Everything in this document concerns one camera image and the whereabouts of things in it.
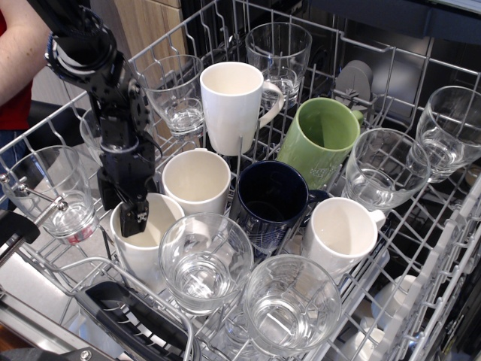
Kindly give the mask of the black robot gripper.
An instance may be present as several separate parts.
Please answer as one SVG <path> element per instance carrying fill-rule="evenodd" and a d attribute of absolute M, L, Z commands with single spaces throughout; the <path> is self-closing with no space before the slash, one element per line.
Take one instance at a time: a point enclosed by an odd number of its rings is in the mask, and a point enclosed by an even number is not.
<path fill-rule="evenodd" d="M 149 216 L 148 192 L 154 191 L 155 149 L 142 138 L 134 150 L 125 153 L 105 151 L 97 171 L 98 190 L 106 211 L 119 203 L 119 221 L 123 237 L 145 231 Z"/>

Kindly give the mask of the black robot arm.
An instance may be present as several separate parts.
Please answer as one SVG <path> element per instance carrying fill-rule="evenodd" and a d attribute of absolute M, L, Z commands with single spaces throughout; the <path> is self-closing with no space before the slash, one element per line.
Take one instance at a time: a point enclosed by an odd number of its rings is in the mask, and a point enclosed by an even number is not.
<path fill-rule="evenodd" d="M 138 76 L 103 20 L 77 1 L 32 1 L 50 29 L 46 59 L 61 79 L 85 90 L 101 131 L 98 187 L 105 210 L 120 207 L 124 237 L 146 229 L 159 146 Z"/>

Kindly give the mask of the person forearm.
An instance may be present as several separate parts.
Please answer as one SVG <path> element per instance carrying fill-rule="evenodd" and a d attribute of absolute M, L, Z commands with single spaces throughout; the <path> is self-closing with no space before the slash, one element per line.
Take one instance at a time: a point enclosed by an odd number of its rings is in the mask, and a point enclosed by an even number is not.
<path fill-rule="evenodd" d="M 46 65 L 50 30 L 27 1 L 2 1 L 6 31 L 1 35 L 1 104 L 24 89 Z"/>

